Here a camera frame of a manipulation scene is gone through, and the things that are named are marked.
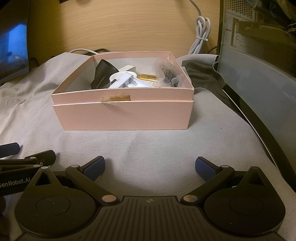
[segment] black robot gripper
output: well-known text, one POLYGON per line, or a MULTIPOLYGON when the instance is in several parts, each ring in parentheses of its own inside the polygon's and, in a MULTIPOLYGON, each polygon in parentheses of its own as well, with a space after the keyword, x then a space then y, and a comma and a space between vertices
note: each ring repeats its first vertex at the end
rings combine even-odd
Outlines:
POLYGON ((206 182, 180 201, 119 200, 94 182, 104 168, 101 156, 64 172, 40 168, 15 208, 18 241, 283 241, 277 231, 285 207, 259 167, 235 171, 198 157, 195 169, 206 182))
MULTIPOLYGON (((18 143, 0 146, 0 158, 18 154, 18 143)), ((24 159, 0 160, 0 196, 22 192, 42 166, 52 165, 56 160, 53 150, 26 156, 24 159)))

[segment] open cardboard box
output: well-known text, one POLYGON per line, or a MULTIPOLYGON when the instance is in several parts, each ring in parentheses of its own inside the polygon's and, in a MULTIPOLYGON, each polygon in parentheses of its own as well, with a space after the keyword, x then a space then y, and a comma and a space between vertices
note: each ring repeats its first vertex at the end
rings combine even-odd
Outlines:
POLYGON ((170 87, 91 90, 95 69, 105 59, 120 69, 136 67, 138 74, 155 74, 153 64, 164 58, 182 68, 171 52, 119 52, 91 56, 52 93, 53 108, 65 130, 170 130, 187 129, 194 88, 184 74, 170 87), (129 95, 130 101, 106 102, 129 95))

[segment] clear plastic bag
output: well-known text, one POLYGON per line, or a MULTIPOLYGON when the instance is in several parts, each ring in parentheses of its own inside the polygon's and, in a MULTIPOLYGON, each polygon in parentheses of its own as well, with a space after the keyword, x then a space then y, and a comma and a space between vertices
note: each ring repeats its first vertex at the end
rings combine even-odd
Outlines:
POLYGON ((184 73, 177 69, 173 64, 163 58, 158 58, 154 63, 156 81, 152 84, 154 87, 174 87, 184 73))

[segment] wood grain surface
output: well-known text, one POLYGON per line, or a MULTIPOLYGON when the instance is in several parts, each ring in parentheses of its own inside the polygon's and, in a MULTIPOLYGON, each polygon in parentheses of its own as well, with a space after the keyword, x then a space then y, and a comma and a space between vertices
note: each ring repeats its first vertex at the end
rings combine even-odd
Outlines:
MULTIPOLYGON (((219 0, 196 0, 212 23, 201 53, 217 45, 219 0)), ((197 11, 188 0, 31 0, 28 52, 40 63, 75 48, 188 53, 197 11)))

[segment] monitor screen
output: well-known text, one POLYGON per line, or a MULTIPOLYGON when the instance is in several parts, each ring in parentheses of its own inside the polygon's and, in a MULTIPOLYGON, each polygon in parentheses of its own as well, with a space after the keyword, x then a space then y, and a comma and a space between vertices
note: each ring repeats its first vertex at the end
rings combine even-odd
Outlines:
POLYGON ((296 172, 296 7, 288 0, 222 4, 218 72, 267 127, 296 172))
POLYGON ((29 71, 29 4, 30 0, 10 0, 0 9, 0 83, 29 71))

